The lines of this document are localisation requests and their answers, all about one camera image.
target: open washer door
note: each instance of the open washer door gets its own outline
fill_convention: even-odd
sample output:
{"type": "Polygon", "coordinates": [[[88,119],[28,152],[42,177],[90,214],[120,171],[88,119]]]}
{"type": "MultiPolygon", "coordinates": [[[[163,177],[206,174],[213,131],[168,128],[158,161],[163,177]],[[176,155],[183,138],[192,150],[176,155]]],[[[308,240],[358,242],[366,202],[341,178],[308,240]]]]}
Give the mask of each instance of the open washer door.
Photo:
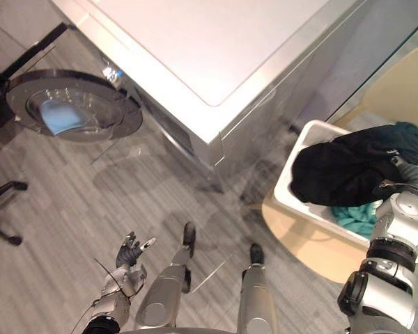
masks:
{"type": "Polygon", "coordinates": [[[14,78],[6,101],[25,127],[69,141],[127,136],[142,124],[139,104],[108,81],[72,70],[37,70],[14,78]]]}

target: chair leg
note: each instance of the chair leg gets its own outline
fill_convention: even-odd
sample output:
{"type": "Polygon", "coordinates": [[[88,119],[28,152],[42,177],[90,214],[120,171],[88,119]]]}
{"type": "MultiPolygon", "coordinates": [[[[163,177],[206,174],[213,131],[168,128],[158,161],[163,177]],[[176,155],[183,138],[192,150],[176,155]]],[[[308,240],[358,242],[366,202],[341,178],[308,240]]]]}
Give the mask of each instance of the chair leg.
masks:
{"type": "Polygon", "coordinates": [[[0,237],[5,239],[7,242],[14,246],[19,246],[23,241],[22,237],[18,235],[9,236],[2,230],[0,230],[0,237]]]}
{"type": "Polygon", "coordinates": [[[10,181],[0,186],[0,196],[7,192],[9,189],[14,188],[15,190],[25,191],[28,189],[28,184],[25,182],[10,181]]]}

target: white appliance top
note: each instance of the white appliance top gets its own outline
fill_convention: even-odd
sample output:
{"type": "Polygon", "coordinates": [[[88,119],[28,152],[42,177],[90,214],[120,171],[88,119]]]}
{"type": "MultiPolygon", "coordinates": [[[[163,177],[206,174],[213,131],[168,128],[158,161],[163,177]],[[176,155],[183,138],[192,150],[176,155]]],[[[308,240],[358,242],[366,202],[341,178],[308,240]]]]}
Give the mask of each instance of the white appliance top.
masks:
{"type": "Polygon", "coordinates": [[[364,0],[51,0],[206,143],[364,0]]]}
{"type": "Polygon", "coordinates": [[[220,105],[328,0],[100,0],[128,35],[220,105]]]}

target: white plastic basket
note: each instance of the white plastic basket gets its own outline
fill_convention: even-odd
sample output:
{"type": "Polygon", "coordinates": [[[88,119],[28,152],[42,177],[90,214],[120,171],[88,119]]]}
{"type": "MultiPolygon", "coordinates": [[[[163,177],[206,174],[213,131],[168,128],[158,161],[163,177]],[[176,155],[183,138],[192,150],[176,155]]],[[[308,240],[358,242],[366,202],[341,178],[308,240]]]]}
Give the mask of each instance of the white plastic basket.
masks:
{"type": "Polygon", "coordinates": [[[338,225],[329,207],[300,202],[289,189],[289,184],[292,180],[291,167],[293,166],[295,158],[302,149],[317,143],[331,141],[336,137],[349,133],[350,132],[347,130],[319,120],[312,120],[311,122],[308,122],[300,133],[285,167],[281,172],[279,181],[277,181],[277,185],[274,188],[274,198],[286,209],[309,219],[313,223],[337,233],[357,244],[369,246],[369,240],[338,225]]]}

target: gray wood-grain floor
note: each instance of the gray wood-grain floor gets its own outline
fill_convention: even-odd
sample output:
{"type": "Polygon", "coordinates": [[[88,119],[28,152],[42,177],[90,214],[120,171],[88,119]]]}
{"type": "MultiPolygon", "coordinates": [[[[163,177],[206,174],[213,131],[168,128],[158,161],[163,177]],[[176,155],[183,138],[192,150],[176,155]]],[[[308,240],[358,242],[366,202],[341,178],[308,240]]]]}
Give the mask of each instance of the gray wood-grain floor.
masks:
{"type": "MultiPolygon", "coordinates": [[[[263,172],[266,164],[259,165],[263,172]]],[[[30,184],[27,192],[0,201],[0,226],[24,237],[17,248],[0,240],[0,333],[69,333],[105,276],[93,257],[113,268],[127,232],[140,240],[155,235],[157,244],[141,258],[151,282],[169,263],[188,220],[196,223],[198,244],[180,326],[235,330],[240,274],[257,241],[267,256],[281,333],[342,333],[347,321],[336,306],[341,286],[286,252],[260,214],[243,204],[254,202],[278,172],[268,179],[250,170],[232,190],[215,193],[169,154],[148,121],[132,136],[92,146],[25,129],[0,151],[0,184],[30,184]]],[[[132,326],[133,317],[124,329],[132,326]]]]}

